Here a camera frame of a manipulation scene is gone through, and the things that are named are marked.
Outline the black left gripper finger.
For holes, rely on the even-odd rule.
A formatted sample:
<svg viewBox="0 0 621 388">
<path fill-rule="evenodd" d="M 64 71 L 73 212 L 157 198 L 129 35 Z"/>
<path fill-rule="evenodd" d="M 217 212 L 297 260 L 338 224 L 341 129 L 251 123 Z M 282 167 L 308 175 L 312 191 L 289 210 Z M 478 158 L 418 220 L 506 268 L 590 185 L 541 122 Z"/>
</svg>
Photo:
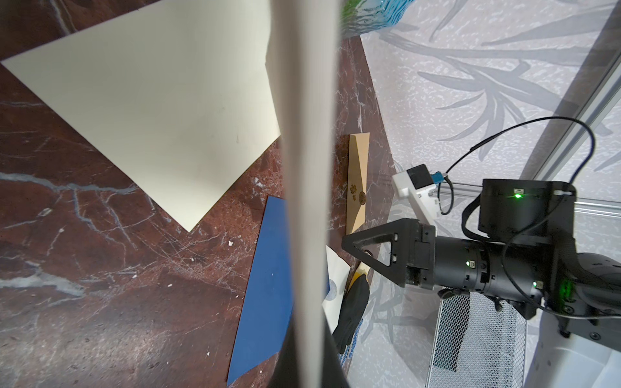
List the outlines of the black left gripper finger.
<svg viewBox="0 0 621 388">
<path fill-rule="evenodd" d="M 336 350 L 336 344 L 330 332 L 328 321 L 325 320 L 324 322 L 321 387 L 347 388 L 349 383 L 341 368 L 339 353 Z M 278 362 L 268 387 L 301 387 L 297 364 L 294 320 L 289 322 L 286 337 L 281 347 L 281 352 L 279 352 Z"/>
</svg>

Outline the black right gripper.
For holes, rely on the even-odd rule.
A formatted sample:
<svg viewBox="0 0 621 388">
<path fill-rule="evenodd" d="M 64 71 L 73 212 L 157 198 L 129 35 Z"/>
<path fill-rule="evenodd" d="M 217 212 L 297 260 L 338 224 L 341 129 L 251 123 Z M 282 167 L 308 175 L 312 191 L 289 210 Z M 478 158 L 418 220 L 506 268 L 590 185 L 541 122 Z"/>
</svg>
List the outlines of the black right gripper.
<svg viewBox="0 0 621 388">
<path fill-rule="evenodd" d="M 342 239 L 342 249 L 395 285 L 481 293 L 485 249 L 480 242 L 436 236 L 433 226 L 402 218 Z"/>
</svg>

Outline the dark blue envelope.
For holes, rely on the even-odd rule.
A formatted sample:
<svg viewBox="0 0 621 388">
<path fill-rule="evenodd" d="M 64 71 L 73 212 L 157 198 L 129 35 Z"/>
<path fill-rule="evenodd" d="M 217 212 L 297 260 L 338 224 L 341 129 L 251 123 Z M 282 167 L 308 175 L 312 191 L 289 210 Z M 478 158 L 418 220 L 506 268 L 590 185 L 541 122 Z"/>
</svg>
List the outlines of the dark blue envelope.
<svg viewBox="0 0 621 388">
<path fill-rule="evenodd" d="M 293 303 L 287 203 L 268 197 L 231 356 L 228 386 L 281 350 Z"/>
</svg>

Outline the beige lined letter paper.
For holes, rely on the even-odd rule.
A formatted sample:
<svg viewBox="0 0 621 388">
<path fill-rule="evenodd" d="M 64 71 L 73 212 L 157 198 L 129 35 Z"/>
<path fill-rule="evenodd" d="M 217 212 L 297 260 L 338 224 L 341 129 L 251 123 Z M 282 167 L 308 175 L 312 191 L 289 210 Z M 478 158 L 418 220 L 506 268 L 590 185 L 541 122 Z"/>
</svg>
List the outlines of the beige lined letter paper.
<svg viewBox="0 0 621 388">
<path fill-rule="evenodd" d="M 281 130 L 300 387 L 320 387 L 326 359 L 326 244 L 330 213 L 340 5 L 272 1 L 266 55 Z"/>
</svg>

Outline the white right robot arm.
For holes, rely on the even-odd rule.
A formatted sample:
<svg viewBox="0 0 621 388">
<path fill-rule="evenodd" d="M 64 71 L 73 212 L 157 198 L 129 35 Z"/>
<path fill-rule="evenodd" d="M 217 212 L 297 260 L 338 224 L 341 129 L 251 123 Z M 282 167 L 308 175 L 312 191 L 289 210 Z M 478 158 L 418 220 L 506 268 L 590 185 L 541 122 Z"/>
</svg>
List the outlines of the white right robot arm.
<svg viewBox="0 0 621 388">
<path fill-rule="evenodd" d="M 560 181 L 487 179 L 462 218 L 477 232 L 441 237 L 402 218 L 346 236 L 342 247 L 399 287 L 436 289 L 439 297 L 481 294 L 497 309 L 540 317 L 529 387 L 620 384 L 620 266 L 578 252 L 577 191 Z"/>
</svg>

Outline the cream envelope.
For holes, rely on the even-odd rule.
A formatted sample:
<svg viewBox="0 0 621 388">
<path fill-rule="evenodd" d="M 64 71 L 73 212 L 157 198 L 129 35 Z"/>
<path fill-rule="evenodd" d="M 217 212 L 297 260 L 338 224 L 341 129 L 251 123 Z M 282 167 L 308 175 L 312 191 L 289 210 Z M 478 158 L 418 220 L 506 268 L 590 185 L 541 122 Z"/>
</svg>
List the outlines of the cream envelope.
<svg viewBox="0 0 621 388">
<path fill-rule="evenodd" d="M 266 1 L 161 1 L 4 64 L 192 230 L 278 138 Z"/>
</svg>

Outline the blue dotted white glove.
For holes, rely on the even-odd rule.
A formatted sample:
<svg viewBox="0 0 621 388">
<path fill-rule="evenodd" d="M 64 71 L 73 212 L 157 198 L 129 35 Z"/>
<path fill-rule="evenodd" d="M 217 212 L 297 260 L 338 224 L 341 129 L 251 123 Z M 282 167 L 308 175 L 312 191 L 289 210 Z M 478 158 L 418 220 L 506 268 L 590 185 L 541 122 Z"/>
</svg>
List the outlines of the blue dotted white glove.
<svg viewBox="0 0 621 388">
<path fill-rule="evenodd" d="M 352 337 L 352 339 L 350 341 L 350 344 L 347 345 L 345 347 L 344 352 L 338 356 L 341 368 L 342 368 L 345 376 L 347 376 L 348 373 L 349 373 L 349 367 L 351 365 L 351 361 L 352 361 L 352 358 L 354 356 L 355 348 L 357 346 L 358 335 L 360 333 L 360 330 L 361 330 L 361 327 L 362 327 L 363 323 L 364 323 L 364 319 L 362 318 L 360 323 L 358 324 L 355 332 L 354 332 L 354 335 L 353 335 L 353 337 Z"/>
</svg>

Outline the black work glove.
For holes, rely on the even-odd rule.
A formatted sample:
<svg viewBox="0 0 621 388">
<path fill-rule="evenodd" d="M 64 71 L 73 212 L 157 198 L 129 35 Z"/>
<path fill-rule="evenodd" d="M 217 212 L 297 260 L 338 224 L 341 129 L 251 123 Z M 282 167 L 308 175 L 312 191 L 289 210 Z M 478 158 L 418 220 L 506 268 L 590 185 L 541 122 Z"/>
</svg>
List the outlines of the black work glove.
<svg viewBox="0 0 621 388">
<path fill-rule="evenodd" d="M 344 354 L 346 348 L 351 345 L 369 298 L 370 286 L 367 276 L 361 275 L 343 298 L 338 325 L 332 334 L 339 354 Z"/>
</svg>

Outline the cream unfolded paper sheet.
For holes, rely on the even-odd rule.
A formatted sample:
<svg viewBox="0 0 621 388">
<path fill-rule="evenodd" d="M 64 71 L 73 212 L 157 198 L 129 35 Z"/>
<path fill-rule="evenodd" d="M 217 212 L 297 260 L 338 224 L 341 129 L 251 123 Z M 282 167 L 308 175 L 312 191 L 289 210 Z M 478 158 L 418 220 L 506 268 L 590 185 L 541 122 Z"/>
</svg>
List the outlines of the cream unfolded paper sheet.
<svg viewBox="0 0 621 388">
<path fill-rule="evenodd" d="M 341 313 L 341 306 L 349 277 L 350 267 L 330 247 L 326 247 L 328 269 L 328 293 L 322 307 L 328 321 L 330 332 L 336 330 Z"/>
</svg>

